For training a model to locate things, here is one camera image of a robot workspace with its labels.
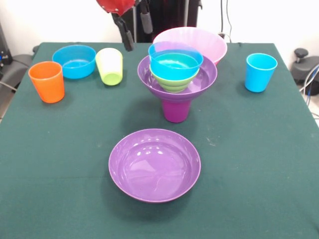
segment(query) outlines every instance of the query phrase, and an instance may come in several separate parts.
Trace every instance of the pink bowl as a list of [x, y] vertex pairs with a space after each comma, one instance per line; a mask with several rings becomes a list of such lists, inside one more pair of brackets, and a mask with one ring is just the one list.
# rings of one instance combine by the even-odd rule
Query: pink bowl
[[205, 31], [197, 27], [176, 27], [163, 31], [154, 39], [153, 43], [161, 41], [182, 42], [202, 55], [215, 65], [226, 55], [227, 44], [218, 34]]

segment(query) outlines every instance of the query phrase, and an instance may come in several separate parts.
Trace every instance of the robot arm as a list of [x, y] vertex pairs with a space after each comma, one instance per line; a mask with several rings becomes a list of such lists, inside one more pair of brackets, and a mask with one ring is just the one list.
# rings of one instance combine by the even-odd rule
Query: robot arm
[[121, 16], [129, 9], [140, 4], [144, 32], [146, 34], [151, 34], [153, 32], [149, 0], [97, 0], [97, 2], [101, 8], [112, 14], [113, 21], [119, 28], [122, 41], [127, 51], [133, 50], [134, 41], [130, 30], [127, 28], [126, 23]]

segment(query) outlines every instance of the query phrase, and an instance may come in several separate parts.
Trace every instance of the blue cup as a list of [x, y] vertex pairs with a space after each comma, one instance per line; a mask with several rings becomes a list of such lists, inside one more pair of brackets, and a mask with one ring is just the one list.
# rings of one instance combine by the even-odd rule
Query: blue cup
[[150, 67], [165, 80], [185, 80], [193, 77], [204, 61], [194, 48], [180, 42], [157, 42], [149, 47]]
[[255, 93], [264, 91], [277, 64], [274, 57], [264, 53], [249, 55], [246, 59], [246, 89]]

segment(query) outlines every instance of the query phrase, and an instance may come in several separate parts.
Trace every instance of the light green bowl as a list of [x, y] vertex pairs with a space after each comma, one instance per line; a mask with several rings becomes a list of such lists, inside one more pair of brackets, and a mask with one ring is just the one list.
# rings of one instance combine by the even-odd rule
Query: light green bowl
[[164, 90], [170, 93], [178, 93], [185, 90], [188, 87], [189, 83], [196, 77], [199, 70], [195, 73], [195, 75], [184, 80], [166, 80], [161, 77], [158, 77], [157, 75], [153, 73], [151, 66], [150, 66], [150, 72]]

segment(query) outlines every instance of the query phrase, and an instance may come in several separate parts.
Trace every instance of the plastic cup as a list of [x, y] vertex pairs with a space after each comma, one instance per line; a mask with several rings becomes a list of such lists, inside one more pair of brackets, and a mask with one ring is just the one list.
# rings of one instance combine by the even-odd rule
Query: plastic cup
[[123, 56], [115, 48], [104, 48], [95, 57], [102, 82], [108, 86], [117, 85], [123, 78]]
[[187, 119], [191, 101], [170, 102], [162, 100], [164, 117], [172, 123], [180, 123]]
[[251, 92], [263, 92], [277, 67], [277, 60], [264, 53], [254, 53], [246, 59], [245, 87]]
[[53, 61], [44, 61], [29, 69], [29, 77], [40, 98], [46, 103], [56, 103], [64, 97], [62, 66]]

